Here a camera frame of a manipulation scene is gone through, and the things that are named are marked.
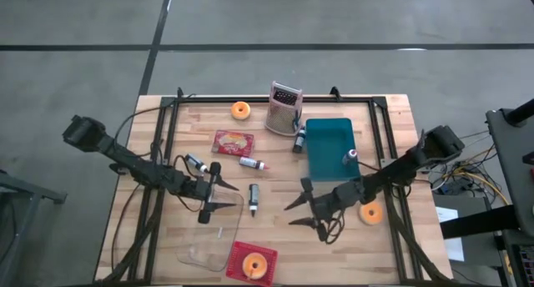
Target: wooden tabletop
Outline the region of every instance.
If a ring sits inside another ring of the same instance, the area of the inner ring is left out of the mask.
[[[397,152],[402,155],[417,142],[416,126],[406,95],[386,95]],[[142,96],[136,111],[158,107],[160,96]],[[180,104],[177,130],[174,134],[173,154],[194,154],[207,165],[212,161],[222,164],[225,181],[239,188],[245,198],[236,240],[264,246],[278,251],[275,271],[277,284],[369,284],[398,282],[395,258],[387,218],[381,224],[368,226],[358,216],[357,204],[345,211],[345,230],[332,245],[321,243],[315,231],[305,226],[289,226],[291,220],[310,216],[310,208],[302,205],[290,211],[284,207],[297,198],[302,191],[300,178],[308,174],[306,154],[293,154],[294,138],[271,133],[264,128],[266,103],[251,104],[252,114],[245,121],[234,120],[229,113],[231,103]],[[135,153],[149,150],[153,141],[158,111],[145,113],[133,121],[128,148]],[[303,118],[349,118],[355,135],[357,151],[362,162],[378,167],[369,110],[363,103],[305,103]],[[379,112],[379,124],[387,152],[385,131]],[[167,136],[166,124],[163,136]],[[254,135],[255,159],[270,166],[268,171],[242,167],[239,158],[214,154],[211,145],[218,129]],[[184,170],[182,163],[178,169]],[[372,171],[360,168],[363,174]],[[248,211],[249,184],[258,184],[260,189],[259,211],[255,218]],[[110,273],[111,240],[116,230],[118,217],[126,199],[137,184],[130,177],[121,177],[102,247],[96,279]],[[337,184],[321,183],[315,189],[330,191]],[[118,233],[114,254],[116,264],[134,240],[143,188],[139,188],[129,205]],[[383,194],[378,202],[384,206]],[[432,262],[445,275],[452,277],[436,208],[428,184],[415,183],[408,198],[416,239]],[[191,213],[174,196],[166,194],[164,214],[161,219],[158,249],[155,257],[154,284],[239,284],[229,279],[225,271],[213,272],[179,262],[183,237],[196,223],[196,213]],[[411,264],[406,244],[403,252],[411,275]],[[144,261],[139,263],[139,272],[144,271]]]

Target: green plastic tray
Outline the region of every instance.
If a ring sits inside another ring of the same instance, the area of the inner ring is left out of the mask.
[[[350,119],[308,119],[306,148],[311,180],[338,181],[360,177],[358,163],[345,166],[341,162],[349,150],[356,148]]]

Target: orange ring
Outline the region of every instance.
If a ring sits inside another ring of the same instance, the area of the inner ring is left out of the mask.
[[[372,201],[368,204],[362,204],[360,206],[360,218],[361,221],[365,222],[368,225],[379,224],[384,217],[384,211],[382,206],[376,201]]]
[[[250,106],[246,102],[237,102],[232,105],[232,117],[238,120],[245,120],[250,115]]]
[[[243,260],[243,273],[249,279],[261,279],[267,273],[267,259],[259,253],[250,253]]]

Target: small bottle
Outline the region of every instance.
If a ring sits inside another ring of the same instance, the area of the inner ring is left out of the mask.
[[[195,167],[198,171],[208,173],[208,166],[204,165],[202,161],[195,158],[192,154],[186,154],[185,160],[187,163],[193,165],[193,167]]]
[[[302,153],[302,146],[306,140],[306,128],[302,127],[297,133],[297,138],[295,139],[295,144],[293,145],[293,152],[300,154]]]
[[[249,210],[252,214],[252,217],[256,215],[256,211],[258,210],[258,202],[259,202],[259,186],[258,184],[251,184],[249,186],[250,191],[250,197],[249,197]]]
[[[344,156],[343,156],[343,159],[341,160],[341,163],[343,163],[343,165],[347,165],[348,163],[352,162],[352,161],[356,161],[356,149],[351,149],[349,150]]]
[[[241,159],[239,159],[239,164],[243,166],[249,166],[249,167],[252,167],[253,169],[258,169],[258,170],[269,169],[269,167],[267,167],[265,163],[261,161],[256,161],[255,159],[246,158],[246,157],[241,157]]]

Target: gray floor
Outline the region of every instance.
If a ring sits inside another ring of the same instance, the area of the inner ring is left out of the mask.
[[[0,0],[0,45],[151,43],[162,2]],[[162,43],[528,43],[533,16],[529,0],[173,0]],[[20,285],[91,281],[117,178],[61,132],[76,113],[114,131],[134,109],[147,56],[0,52],[0,168],[68,192],[64,206],[42,205]],[[486,128],[486,110],[532,98],[533,62],[534,51],[160,53],[149,94],[267,93],[274,79],[307,93],[407,93],[418,129],[465,135]],[[504,184],[496,160],[486,167]],[[498,284],[488,268],[454,266]]]

